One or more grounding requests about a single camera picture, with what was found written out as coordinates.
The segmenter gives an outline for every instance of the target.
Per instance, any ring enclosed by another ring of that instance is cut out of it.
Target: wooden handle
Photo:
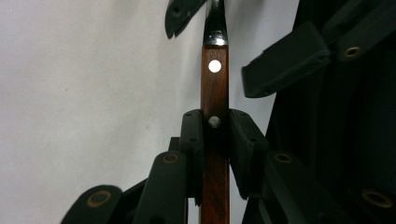
[[[228,46],[203,46],[201,110],[205,130],[205,177],[201,224],[230,223],[229,160],[225,139],[228,102]]]

